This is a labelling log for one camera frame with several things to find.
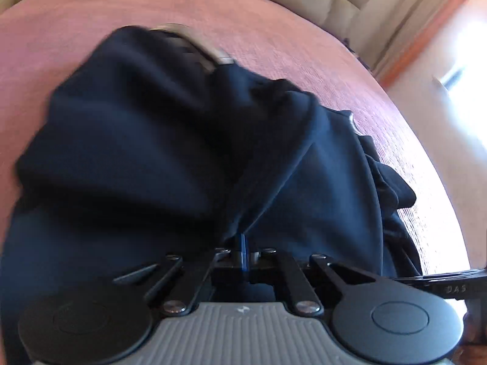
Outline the pink quilted bedspread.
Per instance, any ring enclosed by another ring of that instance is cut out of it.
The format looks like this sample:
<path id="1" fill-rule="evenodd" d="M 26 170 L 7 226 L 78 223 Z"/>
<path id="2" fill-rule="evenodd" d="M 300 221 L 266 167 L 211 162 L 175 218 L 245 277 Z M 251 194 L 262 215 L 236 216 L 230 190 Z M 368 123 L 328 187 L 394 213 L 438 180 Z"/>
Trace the pink quilted bedspread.
<path id="1" fill-rule="evenodd" d="M 351 110 L 381 160 L 413 188 L 401 212 L 425 273 L 470 266 L 442 182 L 405 118 L 333 36 L 268 0 L 23 0 L 1 15 L 1 222 L 18 196 L 13 165 L 61 81 L 116 28 L 181 23 L 269 78 L 287 78 L 327 107 Z"/>

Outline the navy track pants white stripes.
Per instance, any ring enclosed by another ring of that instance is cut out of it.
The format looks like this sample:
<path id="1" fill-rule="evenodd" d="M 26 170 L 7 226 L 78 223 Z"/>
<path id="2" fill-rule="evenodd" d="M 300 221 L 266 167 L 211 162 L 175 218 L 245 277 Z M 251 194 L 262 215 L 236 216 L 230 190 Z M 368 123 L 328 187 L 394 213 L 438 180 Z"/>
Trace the navy track pants white stripes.
<path id="1" fill-rule="evenodd" d="M 387 277 L 420 273 L 398 210 L 416 196 L 348 111 L 238 64 L 204 69 L 161 31 L 114 31 L 50 97 L 16 162 L 1 261 L 7 362 L 35 297 L 245 236 Z"/>

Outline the beige curtain orange trim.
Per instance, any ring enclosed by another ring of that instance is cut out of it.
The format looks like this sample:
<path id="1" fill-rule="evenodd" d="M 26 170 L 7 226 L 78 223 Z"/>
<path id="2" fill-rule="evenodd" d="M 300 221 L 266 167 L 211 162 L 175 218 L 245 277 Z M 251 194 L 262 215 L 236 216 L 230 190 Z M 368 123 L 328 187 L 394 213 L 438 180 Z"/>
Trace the beige curtain orange trim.
<path id="1" fill-rule="evenodd" d="M 361 58 L 375 79 L 388 87 L 415 59 L 415 45 L 456 0 L 399 0 L 369 39 Z"/>

